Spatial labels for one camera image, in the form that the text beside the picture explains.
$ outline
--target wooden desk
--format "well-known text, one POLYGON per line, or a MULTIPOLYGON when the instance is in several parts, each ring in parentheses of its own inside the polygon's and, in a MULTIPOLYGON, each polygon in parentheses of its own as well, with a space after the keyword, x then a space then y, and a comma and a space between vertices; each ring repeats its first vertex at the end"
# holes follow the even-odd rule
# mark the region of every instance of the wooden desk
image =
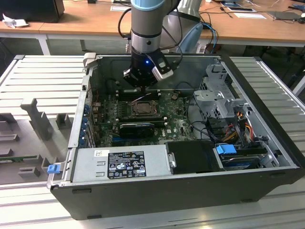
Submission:
MULTIPOLYGON (((64 1, 65 13, 59 23, 45 23, 40 33, 119 36, 118 21, 121 11, 110 11, 111 1, 88 4, 87 1, 64 1)), ((131 13, 127 13, 121 24, 122 32, 130 32, 131 13)))
MULTIPOLYGON (((288 6, 291 6, 292 1, 284 0, 275 4, 272 8, 274 1, 256 0, 255 3, 259 7, 251 8, 256 11, 285 11, 288 10, 288 6)), ((219 3, 212 2, 203 4, 201 11, 205 9, 219 6, 219 3)), ((214 9, 207 10, 207 12, 223 12, 216 7, 214 9)), ((228 44, 255 44, 255 45, 270 45, 270 46, 300 46, 305 45, 305 25, 298 22, 293 24, 285 23, 284 21, 275 20, 268 13, 259 13, 265 16, 267 19, 247 19, 238 18, 233 13, 230 15, 222 14, 210 14, 212 25, 218 31, 219 43, 228 44)), ((205 21, 209 21, 208 15, 202 14, 205 21)), ((201 38, 208 40, 211 38, 209 31, 204 31, 201 38)))
MULTIPOLYGON (((118 34, 118 20, 122 12, 110 11, 111 0, 87 4, 87 1, 74 2, 65 0, 65 13, 59 23, 31 23, 30 27, 11 29, 4 24, 0 25, 1 37, 24 37, 38 39, 45 55, 50 55, 49 39, 76 39, 81 40, 82 49, 85 50, 84 40, 122 40, 118 34)), ((292 1, 281 0, 270 6, 274 1, 255 0, 255 3, 262 6, 252 7, 257 11, 288 10, 292 1)), ((201 10, 220 6, 219 3, 202 2, 201 10)), ((207 10, 211 13, 222 12, 219 7, 207 10)), ((305 45, 305 25, 295 22, 294 24, 283 21, 273 21, 267 13, 260 13, 267 19, 242 19, 233 13, 232 19, 225 13, 210 14, 213 27, 218 31, 219 44, 240 44, 240 45, 266 45, 266 46, 291 46, 303 47, 305 45)), ((123 33, 128 33, 131 28, 131 14, 128 13, 122 24, 123 33)), ((201 43, 205 44, 211 38, 211 32, 204 30, 201 35, 201 43)))
POLYGON ((39 33, 39 29, 43 25, 43 22, 28 22, 29 26, 16 27, 15 29, 6 26, 3 22, 0 23, 0 32, 11 33, 39 33))

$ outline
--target floor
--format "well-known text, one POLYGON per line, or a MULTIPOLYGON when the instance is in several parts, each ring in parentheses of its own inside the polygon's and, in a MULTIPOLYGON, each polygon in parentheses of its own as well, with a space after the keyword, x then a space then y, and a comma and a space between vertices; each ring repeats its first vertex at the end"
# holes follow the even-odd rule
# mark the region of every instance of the floor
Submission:
MULTIPOLYGON (((124 40, 118 41, 85 41, 88 52, 98 54, 120 54, 125 53, 124 40)), ((79 40, 50 40, 50 51, 52 55, 83 55, 79 40)), ((243 45, 223 45, 217 54, 230 56, 259 56, 262 47, 248 46, 245 50, 243 45)), ((297 48, 295 53, 300 53, 302 48, 297 48)), ((5 71, 13 57, 17 54, 42 55, 40 45, 35 39, 4 38, 0 42, 0 75, 5 71)), ((297 55, 287 55, 285 47, 272 47, 262 57, 263 61, 277 74, 285 83, 304 64, 304 60, 297 55)), ((305 93, 300 96, 305 100, 305 93)))

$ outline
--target warning label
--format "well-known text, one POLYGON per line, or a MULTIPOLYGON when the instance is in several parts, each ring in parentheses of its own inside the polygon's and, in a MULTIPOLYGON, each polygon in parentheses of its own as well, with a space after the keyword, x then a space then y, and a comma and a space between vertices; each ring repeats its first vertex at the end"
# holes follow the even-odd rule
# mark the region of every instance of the warning label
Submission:
POLYGON ((144 152, 109 153, 107 174, 109 179, 145 177, 144 152))

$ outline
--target desk leg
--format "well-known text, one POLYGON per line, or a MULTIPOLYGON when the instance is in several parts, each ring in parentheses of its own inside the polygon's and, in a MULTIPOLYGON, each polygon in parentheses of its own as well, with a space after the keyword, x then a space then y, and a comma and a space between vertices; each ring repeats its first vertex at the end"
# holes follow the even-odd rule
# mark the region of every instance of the desk leg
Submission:
POLYGON ((81 40, 81 50, 84 51, 84 52, 87 51, 85 40, 81 40))
POLYGON ((45 38, 38 39, 43 55, 51 55, 49 50, 49 41, 45 38))

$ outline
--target green circuit board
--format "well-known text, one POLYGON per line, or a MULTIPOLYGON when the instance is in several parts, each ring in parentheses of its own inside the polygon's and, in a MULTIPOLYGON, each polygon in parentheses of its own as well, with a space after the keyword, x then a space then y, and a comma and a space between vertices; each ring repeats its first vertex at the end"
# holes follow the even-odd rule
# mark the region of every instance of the green circuit board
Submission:
POLYGON ((120 138, 118 116, 131 115, 131 103, 118 101, 115 95, 109 95, 101 101, 96 118, 99 137, 97 147, 144 146, 164 144, 167 141, 195 140, 195 136, 185 116, 185 101, 182 97, 172 99, 173 92, 163 92, 155 105, 156 116, 166 116, 167 126, 156 127, 154 135, 143 139, 120 138))

